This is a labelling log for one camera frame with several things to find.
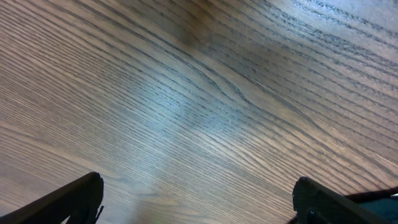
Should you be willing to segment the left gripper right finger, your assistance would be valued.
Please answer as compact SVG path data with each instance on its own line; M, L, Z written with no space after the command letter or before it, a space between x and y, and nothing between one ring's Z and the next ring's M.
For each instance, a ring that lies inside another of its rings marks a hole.
M387 220L308 177L299 178L294 186L292 198L299 223L388 223Z

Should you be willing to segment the black t-shirt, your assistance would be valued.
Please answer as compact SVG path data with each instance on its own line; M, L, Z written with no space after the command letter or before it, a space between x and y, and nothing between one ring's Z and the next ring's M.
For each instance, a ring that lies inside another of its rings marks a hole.
M345 197L379 218L393 224L397 223L397 187L345 195Z

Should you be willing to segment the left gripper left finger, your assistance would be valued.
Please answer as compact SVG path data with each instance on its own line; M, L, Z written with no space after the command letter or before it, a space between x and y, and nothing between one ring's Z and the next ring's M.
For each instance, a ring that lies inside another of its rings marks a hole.
M95 224L104 206L104 180L90 172L42 198L1 217L1 224Z

